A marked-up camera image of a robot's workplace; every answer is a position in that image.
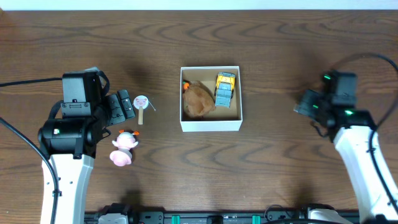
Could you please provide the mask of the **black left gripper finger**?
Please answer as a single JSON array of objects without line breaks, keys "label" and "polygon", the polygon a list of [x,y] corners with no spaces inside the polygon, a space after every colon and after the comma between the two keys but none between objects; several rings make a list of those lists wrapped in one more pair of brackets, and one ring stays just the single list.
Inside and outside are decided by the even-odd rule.
[{"label": "black left gripper finger", "polygon": [[112,94],[108,95],[105,100],[109,111],[108,126],[124,122],[126,118],[121,108],[119,97],[116,94]]},{"label": "black left gripper finger", "polygon": [[130,99],[129,93],[127,90],[119,90],[118,96],[121,102],[121,109],[124,113],[126,119],[131,119],[136,116],[134,112],[134,106]]}]

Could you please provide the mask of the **wooden pig rattle drum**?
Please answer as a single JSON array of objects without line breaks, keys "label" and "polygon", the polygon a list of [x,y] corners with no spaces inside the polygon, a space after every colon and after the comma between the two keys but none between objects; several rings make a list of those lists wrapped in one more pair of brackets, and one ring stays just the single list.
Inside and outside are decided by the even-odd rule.
[{"label": "wooden pig rattle drum", "polygon": [[152,105],[152,103],[149,101],[148,97],[144,96],[144,95],[139,95],[137,97],[135,97],[134,101],[133,101],[133,106],[135,107],[135,109],[138,110],[138,125],[143,125],[144,124],[144,110],[151,105],[151,107],[154,109],[154,106]]}]

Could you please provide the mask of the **pink pig figurine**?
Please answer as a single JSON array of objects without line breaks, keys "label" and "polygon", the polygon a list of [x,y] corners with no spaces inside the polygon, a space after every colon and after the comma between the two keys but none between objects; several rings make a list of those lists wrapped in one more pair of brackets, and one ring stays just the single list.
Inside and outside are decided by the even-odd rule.
[{"label": "pink pig figurine", "polygon": [[132,163],[132,149],[139,144],[138,135],[138,131],[129,132],[122,129],[119,131],[119,136],[112,140],[112,144],[117,150],[113,151],[109,158],[116,166],[122,167]]}]

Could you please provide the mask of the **brown plush toy with carrot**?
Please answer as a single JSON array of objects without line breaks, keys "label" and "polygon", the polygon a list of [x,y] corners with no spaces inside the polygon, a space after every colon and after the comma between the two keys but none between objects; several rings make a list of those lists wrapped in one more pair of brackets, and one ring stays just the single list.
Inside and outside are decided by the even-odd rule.
[{"label": "brown plush toy with carrot", "polygon": [[183,108],[189,118],[202,118],[216,109],[215,101],[201,82],[182,82]]}]

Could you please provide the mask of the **yellow grey toy truck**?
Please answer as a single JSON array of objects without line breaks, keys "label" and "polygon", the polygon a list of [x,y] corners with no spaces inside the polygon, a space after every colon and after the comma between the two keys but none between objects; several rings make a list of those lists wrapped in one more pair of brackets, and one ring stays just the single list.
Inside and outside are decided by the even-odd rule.
[{"label": "yellow grey toy truck", "polygon": [[235,88],[236,75],[229,72],[219,72],[216,77],[215,106],[229,108]]}]

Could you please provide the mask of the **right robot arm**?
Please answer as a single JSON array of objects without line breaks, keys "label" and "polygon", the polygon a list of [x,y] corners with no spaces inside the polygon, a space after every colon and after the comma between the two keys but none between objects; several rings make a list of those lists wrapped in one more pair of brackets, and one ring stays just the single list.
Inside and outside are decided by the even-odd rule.
[{"label": "right robot arm", "polygon": [[377,126],[367,110],[355,108],[357,76],[331,70],[323,90],[306,90],[294,110],[326,129],[340,154],[358,202],[360,223],[397,222],[397,186],[379,146]]}]

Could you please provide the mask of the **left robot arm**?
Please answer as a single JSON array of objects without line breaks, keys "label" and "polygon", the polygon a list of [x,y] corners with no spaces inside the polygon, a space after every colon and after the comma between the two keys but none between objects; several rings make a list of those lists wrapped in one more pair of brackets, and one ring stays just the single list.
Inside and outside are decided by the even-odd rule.
[{"label": "left robot arm", "polygon": [[83,223],[96,145],[111,134],[109,126],[135,116],[128,92],[110,95],[105,78],[96,67],[65,73],[63,100],[39,129],[45,157],[41,223]]}]

